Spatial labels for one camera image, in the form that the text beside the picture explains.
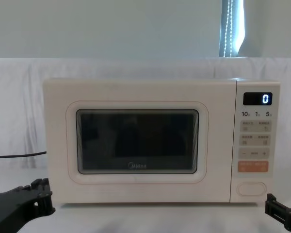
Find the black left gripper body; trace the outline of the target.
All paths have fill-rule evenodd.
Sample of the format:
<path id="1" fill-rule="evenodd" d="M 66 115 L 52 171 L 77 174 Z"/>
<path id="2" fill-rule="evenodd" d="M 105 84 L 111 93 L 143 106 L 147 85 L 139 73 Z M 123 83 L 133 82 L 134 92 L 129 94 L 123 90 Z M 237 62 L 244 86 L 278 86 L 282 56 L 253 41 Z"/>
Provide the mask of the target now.
<path id="1" fill-rule="evenodd" d="M 16 233 L 29 221 L 38 218 L 38 191 L 17 187 L 0 193 L 0 233 Z"/>

